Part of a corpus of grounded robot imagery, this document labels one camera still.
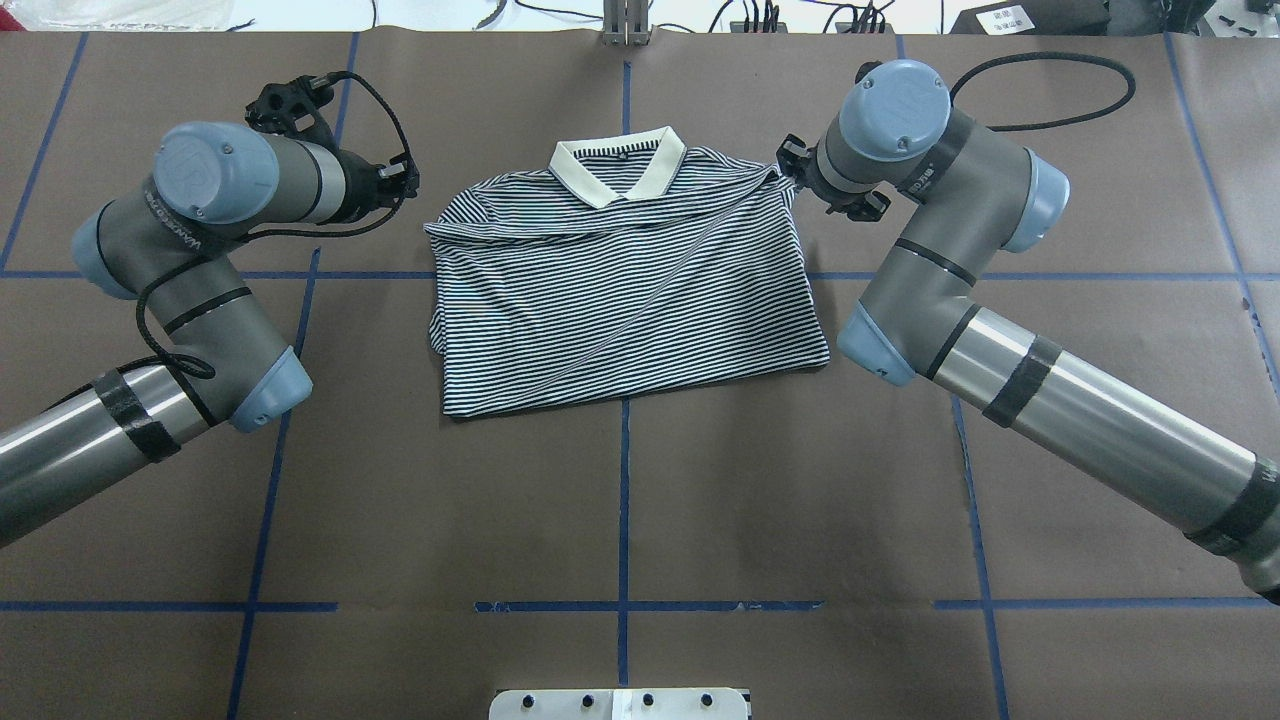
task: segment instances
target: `light blue cap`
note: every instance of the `light blue cap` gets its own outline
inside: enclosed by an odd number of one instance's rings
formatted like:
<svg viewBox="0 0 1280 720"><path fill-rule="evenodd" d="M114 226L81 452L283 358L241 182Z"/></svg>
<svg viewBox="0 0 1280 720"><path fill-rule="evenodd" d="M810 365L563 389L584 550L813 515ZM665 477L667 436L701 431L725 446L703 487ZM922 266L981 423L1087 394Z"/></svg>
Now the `light blue cap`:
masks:
<svg viewBox="0 0 1280 720"><path fill-rule="evenodd" d="M224 225L266 206L280 182L280 161L266 138L247 127L183 123L164 136L154 177L179 215Z"/></svg>
<svg viewBox="0 0 1280 720"><path fill-rule="evenodd" d="M288 347L232 414L232 425L251 433L310 397L311 387L311 377Z"/></svg>
<svg viewBox="0 0 1280 720"><path fill-rule="evenodd" d="M76 266L79 268L84 279L102 288L102 292L120 300L137 300L137 293L129 292L111 277L111 270L106 269L106 261L102 260L102 251L97 246L97 223L102 218L104 210L106 210L106 205L90 215L72 236L72 259L76 260Z"/></svg>
<svg viewBox="0 0 1280 720"><path fill-rule="evenodd" d="M884 337L861 302L854 309L845 329L836 336L836 346L854 363L899 387L911 382L911 378L915 377L915 370L893 347L893 343Z"/></svg>
<svg viewBox="0 0 1280 720"><path fill-rule="evenodd" d="M933 68L891 60L863 77L840 109L840 135L881 163L909 160L933 146L951 119L951 95Z"/></svg>
<svg viewBox="0 0 1280 720"><path fill-rule="evenodd" d="M1048 228L1062 217L1066 200L1071 196L1071 181L1066 179L1062 170L1042 160L1029 147L1024 150L1032 158L1032 184L1027 191L1023 218L1018 220L1014 236L1004 246L1010 252L1030 250L1039 242Z"/></svg>

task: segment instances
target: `robotic arm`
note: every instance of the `robotic arm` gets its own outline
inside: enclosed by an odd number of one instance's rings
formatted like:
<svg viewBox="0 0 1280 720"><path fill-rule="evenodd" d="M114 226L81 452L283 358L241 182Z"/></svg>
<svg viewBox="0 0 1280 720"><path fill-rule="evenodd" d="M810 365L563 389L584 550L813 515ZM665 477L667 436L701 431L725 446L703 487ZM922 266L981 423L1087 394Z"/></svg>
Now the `robotic arm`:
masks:
<svg viewBox="0 0 1280 720"><path fill-rule="evenodd" d="M951 106L915 60L863 65L827 133L778 163L855 222L882 182L919 204L837 345L904 386L924 375L1240 568L1280 605L1276 465L969 299L997 250L1021 252L1066 205L1066 177Z"/></svg>
<svg viewBox="0 0 1280 720"><path fill-rule="evenodd" d="M319 108L340 79L370 90L396 124L404 152L389 165L334 141ZM81 273L137 302L138 327L157 355L110 370L0 433L0 547L214 425L230 420L252 432L311 393L293 348L227 254L266 234L367 232L416 195L419 173L394 114L353 73L268 85L246 122L173 128L142 186L77 231L72 252ZM250 232L264 223L353 223L378 208L389 213L346 233ZM146 332L147 307L174 350Z"/></svg>

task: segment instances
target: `shirt collar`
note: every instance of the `shirt collar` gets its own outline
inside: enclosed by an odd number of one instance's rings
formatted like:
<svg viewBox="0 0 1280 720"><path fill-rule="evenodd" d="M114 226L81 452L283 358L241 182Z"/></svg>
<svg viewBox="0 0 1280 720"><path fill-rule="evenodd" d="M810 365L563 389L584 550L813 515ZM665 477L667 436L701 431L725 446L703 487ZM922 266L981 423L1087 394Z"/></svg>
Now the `shirt collar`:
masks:
<svg viewBox="0 0 1280 720"><path fill-rule="evenodd" d="M580 150L623 150L654 141L657 141L658 149L654 150L649 167L645 168L635 186L622 195L600 182L573 156ZM557 142L556 152L552 154L550 170L561 181L561 184L576 195L579 200L591 208L600 209L621 199L650 200L662 197L671 187L671 181L675 179L684 158L684 141L671 127L663 127L617 137Z"/></svg>

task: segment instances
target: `black and white striped fabric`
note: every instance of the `black and white striped fabric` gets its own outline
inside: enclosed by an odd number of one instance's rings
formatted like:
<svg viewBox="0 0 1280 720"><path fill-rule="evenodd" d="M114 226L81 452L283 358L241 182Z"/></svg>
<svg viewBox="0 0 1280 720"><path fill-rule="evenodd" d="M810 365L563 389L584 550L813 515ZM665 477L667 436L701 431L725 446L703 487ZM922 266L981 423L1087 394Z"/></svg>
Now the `black and white striped fabric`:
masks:
<svg viewBox="0 0 1280 720"><path fill-rule="evenodd" d="M548 169L463 191L425 225L444 414L826 365L794 195L671 128L562 142Z"/></svg>

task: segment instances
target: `barcode sticker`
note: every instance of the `barcode sticker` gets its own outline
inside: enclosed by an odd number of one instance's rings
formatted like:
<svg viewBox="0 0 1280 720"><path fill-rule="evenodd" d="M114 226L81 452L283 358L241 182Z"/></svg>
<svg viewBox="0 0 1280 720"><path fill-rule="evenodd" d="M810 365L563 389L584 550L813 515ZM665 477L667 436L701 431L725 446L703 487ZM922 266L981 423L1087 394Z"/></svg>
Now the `barcode sticker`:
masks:
<svg viewBox="0 0 1280 720"><path fill-rule="evenodd" d="M1027 15L1021 5L1010 5L998 10L978 13L978 22L987 35L1012 35L1024 29L1033 29L1036 23Z"/></svg>

